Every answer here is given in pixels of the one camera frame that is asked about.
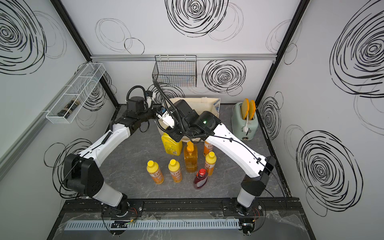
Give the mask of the yellow pump soap bottle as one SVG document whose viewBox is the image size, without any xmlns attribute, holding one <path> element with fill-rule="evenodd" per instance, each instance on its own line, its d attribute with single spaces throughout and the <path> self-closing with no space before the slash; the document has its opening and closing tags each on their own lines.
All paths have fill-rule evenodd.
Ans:
<svg viewBox="0 0 384 240">
<path fill-rule="evenodd" d="M 167 133 L 163 133 L 161 138 L 167 154 L 174 155 L 174 156 L 181 155 L 181 152 L 183 149 L 182 142 L 176 142 Z"/>
</svg>

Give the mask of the amber dish soap bottle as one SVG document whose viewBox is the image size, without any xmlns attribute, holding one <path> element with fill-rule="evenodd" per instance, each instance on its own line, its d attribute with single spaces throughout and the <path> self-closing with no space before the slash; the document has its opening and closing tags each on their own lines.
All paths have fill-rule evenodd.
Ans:
<svg viewBox="0 0 384 240">
<path fill-rule="evenodd" d="M 196 172 L 198 168 L 198 149 L 191 141 L 188 141 L 184 147 L 184 159 L 187 172 Z"/>
</svg>

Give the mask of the cream canvas shopping bag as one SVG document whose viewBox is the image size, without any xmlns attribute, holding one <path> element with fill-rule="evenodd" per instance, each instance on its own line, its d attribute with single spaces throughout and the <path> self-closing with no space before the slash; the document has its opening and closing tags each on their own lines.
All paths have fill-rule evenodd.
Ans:
<svg viewBox="0 0 384 240">
<path fill-rule="evenodd" d="M 219 118 L 220 98 L 172 98 L 170 100 L 173 104 L 178 100 L 185 100 L 198 115 L 201 115 L 204 111 L 208 111 Z"/>
</svg>

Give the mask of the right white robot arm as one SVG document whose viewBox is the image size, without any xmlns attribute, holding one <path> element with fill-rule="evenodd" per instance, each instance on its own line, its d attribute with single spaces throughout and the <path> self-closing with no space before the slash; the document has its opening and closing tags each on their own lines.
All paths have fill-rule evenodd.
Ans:
<svg viewBox="0 0 384 240">
<path fill-rule="evenodd" d="M 204 111 L 198 114 L 185 100 L 172 103 L 156 79 L 153 79 L 153 84 L 162 97 L 163 106 L 158 110 L 155 121 L 163 132 L 176 142 L 180 142 L 184 137 L 193 143 L 199 140 L 206 141 L 243 169 L 246 176 L 241 182 L 236 207 L 238 212 L 247 214 L 252 208 L 254 199 L 265 190 L 276 165 L 276 159 L 256 153 L 231 133 L 211 112 Z"/>
</svg>

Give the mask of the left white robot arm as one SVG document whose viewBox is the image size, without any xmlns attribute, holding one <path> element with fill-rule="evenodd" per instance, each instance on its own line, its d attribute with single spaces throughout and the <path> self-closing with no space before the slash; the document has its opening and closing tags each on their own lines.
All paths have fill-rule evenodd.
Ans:
<svg viewBox="0 0 384 240">
<path fill-rule="evenodd" d="M 116 147 L 140 129 L 142 123 L 156 118 L 153 92 L 142 86 L 134 86 L 130 91 L 135 89 L 141 89 L 144 95 L 127 95 L 126 111 L 118 120 L 111 122 L 109 130 L 100 139 L 78 154 L 65 157 L 64 180 L 61 184 L 62 187 L 110 206 L 121 215 L 129 209 L 128 198 L 105 182 L 100 167 Z"/>
</svg>

